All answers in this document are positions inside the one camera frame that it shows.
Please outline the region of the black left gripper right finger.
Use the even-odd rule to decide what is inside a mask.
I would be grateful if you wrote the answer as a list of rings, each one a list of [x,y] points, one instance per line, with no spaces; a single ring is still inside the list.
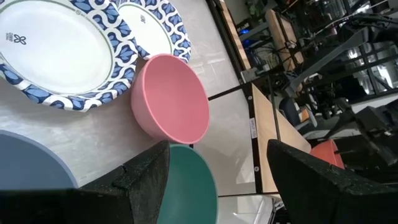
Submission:
[[[398,224],[398,189],[276,139],[267,159],[293,224]]]

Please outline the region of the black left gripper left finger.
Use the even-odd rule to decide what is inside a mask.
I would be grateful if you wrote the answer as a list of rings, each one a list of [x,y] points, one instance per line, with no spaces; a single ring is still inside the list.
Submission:
[[[0,190],[0,224],[156,224],[169,165],[160,141],[79,189]]]

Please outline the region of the green bowl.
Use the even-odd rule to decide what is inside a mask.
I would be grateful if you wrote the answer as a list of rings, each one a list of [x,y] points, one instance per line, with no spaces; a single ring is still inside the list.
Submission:
[[[183,144],[170,146],[167,186],[157,224],[216,224],[218,193],[204,158]]]

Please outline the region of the pink bowl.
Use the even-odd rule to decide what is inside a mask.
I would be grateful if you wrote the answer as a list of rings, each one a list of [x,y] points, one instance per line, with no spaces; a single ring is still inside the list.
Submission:
[[[210,125],[206,91],[196,73],[178,57],[150,58],[137,75],[131,108],[139,126],[158,140],[195,144]]]

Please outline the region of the blue bowl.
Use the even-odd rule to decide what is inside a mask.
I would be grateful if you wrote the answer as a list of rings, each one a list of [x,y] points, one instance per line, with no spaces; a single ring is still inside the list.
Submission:
[[[0,130],[0,190],[76,189],[66,163],[42,144]]]

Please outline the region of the blue patterned paper plate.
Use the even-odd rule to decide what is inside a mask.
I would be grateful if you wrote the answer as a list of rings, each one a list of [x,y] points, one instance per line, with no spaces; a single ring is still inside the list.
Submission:
[[[136,49],[144,59],[174,55],[184,62],[191,57],[191,42],[182,17],[168,0],[113,0],[132,30]]]
[[[109,103],[130,89],[137,57],[110,0],[0,0],[0,77],[35,103]]]

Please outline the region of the dark blue chair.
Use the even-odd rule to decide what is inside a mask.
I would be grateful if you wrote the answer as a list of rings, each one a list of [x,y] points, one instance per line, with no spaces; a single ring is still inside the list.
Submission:
[[[297,126],[301,123],[299,113],[291,98],[286,97],[280,102],[279,111],[282,111],[282,114],[292,126]]]

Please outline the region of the grey metal beam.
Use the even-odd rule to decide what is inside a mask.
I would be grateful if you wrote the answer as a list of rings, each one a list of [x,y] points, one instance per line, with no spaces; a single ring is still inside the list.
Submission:
[[[299,85],[310,75],[317,73],[323,66],[331,62],[345,50],[358,47],[369,40],[369,28],[361,28],[355,31],[347,30],[344,41],[337,47],[323,49],[308,60],[304,61],[300,68],[295,69],[297,77],[291,79],[285,87],[286,92],[295,93]]]

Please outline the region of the wooden room table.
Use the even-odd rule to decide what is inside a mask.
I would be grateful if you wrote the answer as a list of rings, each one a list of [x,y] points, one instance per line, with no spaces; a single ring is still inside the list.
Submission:
[[[274,47],[279,54],[282,64],[287,71],[296,68],[304,61],[299,51],[297,38],[291,22],[282,18],[272,9],[266,11],[266,22],[271,33]]]

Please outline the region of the wooden table side board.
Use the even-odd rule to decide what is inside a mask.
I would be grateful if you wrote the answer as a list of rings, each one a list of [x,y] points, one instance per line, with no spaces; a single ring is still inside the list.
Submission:
[[[243,65],[243,70],[249,70],[251,68],[251,65],[249,63],[248,57],[244,51],[244,47],[242,45],[242,42],[239,38],[238,32],[236,31],[233,18],[231,17],[231,14],[228,10],[228,7],[225,3],[224,0],[220,0],[221,8],[222,8],[222,13],[224,18],[226,19],[226,25],[231,33],[232,37],[232,43],[236,47],[237,53],[238,53],[238,59],[242,62]]]

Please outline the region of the black metal table frame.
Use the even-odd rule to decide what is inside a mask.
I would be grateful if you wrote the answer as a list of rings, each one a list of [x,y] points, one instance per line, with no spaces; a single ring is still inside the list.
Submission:
[[[221,0],[205,0],[211,12],[217,30],[223,41],[224,47],[228,54],[229,60],[233,66],[233,70],[240,84],[244,83],[241,72],[246,70],[244,61],[239,53],[238,44],[240,40],[235,41],[233,31],[236,32],[232,18],[229,14],[226,4]]]

